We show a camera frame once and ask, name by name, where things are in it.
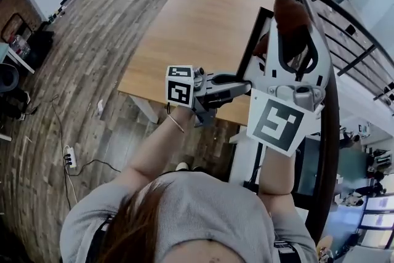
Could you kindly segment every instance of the bottle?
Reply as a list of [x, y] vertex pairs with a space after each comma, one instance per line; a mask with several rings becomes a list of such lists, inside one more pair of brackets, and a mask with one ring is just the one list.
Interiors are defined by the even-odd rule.
[[30, 53], [29, 44], [27, 44], [25, 39], [19, 34], [11, 36], [10, 47], [14, 50], [15, 53], [19, 55], [21, 59], [25, 59]]

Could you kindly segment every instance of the brick wall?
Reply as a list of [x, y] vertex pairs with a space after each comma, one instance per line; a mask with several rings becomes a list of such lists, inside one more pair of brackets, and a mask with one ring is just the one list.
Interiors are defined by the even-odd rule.
[[[36, 31], [41, 24], [41, 18], [31, 5], [29, 0], [0, 0], [0, 32], [11, 16], [18, 12], [27, 22], [33, 31]], [[22, 24], [20, 19], [13, 19], [13, 23], [7, 28], [5, 38], [15, 32]]]

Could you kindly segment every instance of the power strip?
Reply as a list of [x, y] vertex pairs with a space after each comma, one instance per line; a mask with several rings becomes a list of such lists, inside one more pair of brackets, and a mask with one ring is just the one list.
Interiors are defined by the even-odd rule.
[[65, 147], [65, 155], [66, 162], [69, 168], [76, 168], [76, 159], [75, 152], [73, 147], [66, 146]]

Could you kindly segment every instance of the bracelet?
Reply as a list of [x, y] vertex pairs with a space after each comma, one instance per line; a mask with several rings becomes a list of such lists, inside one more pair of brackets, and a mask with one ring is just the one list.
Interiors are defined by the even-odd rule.
[[185, 133], [181, 125], [178, 122], [176, 122], [176, 120], [170, 114], [167, 114], [167, 116], [175, 123], [176, 126], [178, 126], [181, 132]]

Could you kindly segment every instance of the wooden floor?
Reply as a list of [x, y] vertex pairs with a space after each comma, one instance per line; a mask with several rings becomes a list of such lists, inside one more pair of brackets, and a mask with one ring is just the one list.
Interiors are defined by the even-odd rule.
[[[68, 0], [66, 14], [50, 27], [54, 47], [23, 84], [32, 106], [40, 104], [38, 112], [22, 123], [7, 121], [2, 132], [13, 141], [0, 142], [0, 211], [35, 262], [58, 262], [60, 229], [68, 213], [61, 129], [50, 101], [58, 96], [53, 103], [62, 121], [63, 143], [75, 148], [79, 168], [100, 159], [121, 169], [156, 126], [116, 86], [166, 1]], [[169, 168], [186, 160], [225, 177], [231, 156], [226, 142], [236, 128], [217, 121], [213, 127], [192, 130]], [[102, 164], [88, 166], [73, 178], [78, 199], [114, 176]], [[74, 204], [72, 194], [69, 197]]]

